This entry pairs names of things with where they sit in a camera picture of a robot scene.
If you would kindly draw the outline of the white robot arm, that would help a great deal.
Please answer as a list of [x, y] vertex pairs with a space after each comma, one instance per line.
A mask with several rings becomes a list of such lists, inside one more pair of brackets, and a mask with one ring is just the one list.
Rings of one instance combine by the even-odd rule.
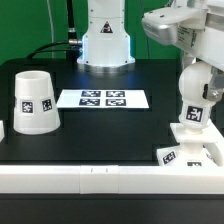
[[[95, 72], [113, 72], [134, 62], [124, 29], [125, 0], [88, 0], [88, 30], [82, 37], [78, 64]], [[174, 45], [212, 66], [205, 98], [224, 94], [224, 0], [170, 0], [143, 14], [145, 34], [162, 45]]]

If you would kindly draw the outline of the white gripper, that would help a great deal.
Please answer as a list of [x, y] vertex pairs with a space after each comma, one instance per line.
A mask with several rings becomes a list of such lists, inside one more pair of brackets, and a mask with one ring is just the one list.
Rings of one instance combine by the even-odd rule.
[[224, 0], [172, 0], [169, 6], [146, 12], [146, 35], [162, 45], [174, 45], [206, 63], [211, 80], [203, 98], [219, 102], [224, 94]]

